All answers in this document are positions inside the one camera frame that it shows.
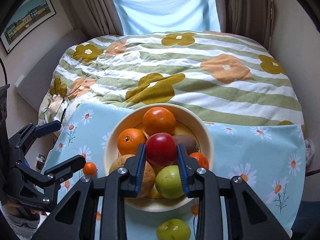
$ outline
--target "striped duvet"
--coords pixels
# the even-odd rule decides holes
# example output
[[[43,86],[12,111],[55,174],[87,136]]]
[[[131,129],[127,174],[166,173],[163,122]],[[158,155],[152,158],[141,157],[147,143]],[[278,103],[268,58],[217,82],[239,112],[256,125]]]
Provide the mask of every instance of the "striped duvet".
[[[63,102],[48,111],[52,96]],[[137,109],[172,103],[203,121],[239,125],[303,124],[282,66],[257,42],[216,32],[102,36],[72,46],[53,73],[39,123],[66,124],[84,101]]]

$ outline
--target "red tomato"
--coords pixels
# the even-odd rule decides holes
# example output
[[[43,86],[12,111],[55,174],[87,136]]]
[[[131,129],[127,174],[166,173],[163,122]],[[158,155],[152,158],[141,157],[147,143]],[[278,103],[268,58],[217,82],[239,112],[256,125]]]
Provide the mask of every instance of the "red tomato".
[[[153,165],[169,166],[178,156],[177,143],[168,133],[156,133],[146,142],[146,155]]]
[[[198,161],[200,167],[209,169],[209,162],[207,158],[202,153],[191,153],[189,157],[193,157]]]

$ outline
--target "green apple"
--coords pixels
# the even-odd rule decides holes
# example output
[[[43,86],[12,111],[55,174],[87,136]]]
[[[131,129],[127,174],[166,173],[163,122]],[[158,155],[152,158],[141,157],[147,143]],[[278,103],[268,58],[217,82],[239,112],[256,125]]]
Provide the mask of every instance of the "green apple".
[[[167,166],[158,173],[156,189],[160,195],[169,199],[179,198],[184,195],[177,165]]]
[[[190,227],[182,220],[174,218],[160,224],[157,228],[158,240],[188,240]]]

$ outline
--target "bowl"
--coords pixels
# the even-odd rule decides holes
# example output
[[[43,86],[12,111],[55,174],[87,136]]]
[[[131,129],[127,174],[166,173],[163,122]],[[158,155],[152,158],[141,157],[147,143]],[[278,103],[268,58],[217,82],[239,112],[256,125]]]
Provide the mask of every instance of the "bowl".
[[[128,128],[137,128],[144,132],[142,118],[149,109],[157,106],[166,108],[174,114],[177,121],[177,128],[174,135],[186,134],[196,139],[199,145],[199,152],[207,157],[209,169],[212,170],[214,159],[213,142],[204,123],[197,115],[182,106],[163,103],[140,107],[125,116],[114,127],[114,129],[111,131],[104,152],[104,170],[106,175],[108,175],[113,161],[120,155],[117,148],[117,140],[120,133]],[[126,198],[125,202],[130,206],[143,211],[164,212],[179,208],[192,200],[190,198],[186,198],[185,196],[178,199],[163,198],[157,193],[155,186],[152,191],[153,192],[151,192],[147,197],[139,199]]]

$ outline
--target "kiwi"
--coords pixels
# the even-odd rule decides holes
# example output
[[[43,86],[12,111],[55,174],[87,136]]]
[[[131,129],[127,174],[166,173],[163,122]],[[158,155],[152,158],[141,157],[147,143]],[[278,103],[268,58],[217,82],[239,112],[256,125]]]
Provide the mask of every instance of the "kiwi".
[[[182,143],[184,145],[188,155],[199,150],[199,145],[197,144],[196,140],[189,135],[179,134],[174,135],[173,138],[177,144]]]

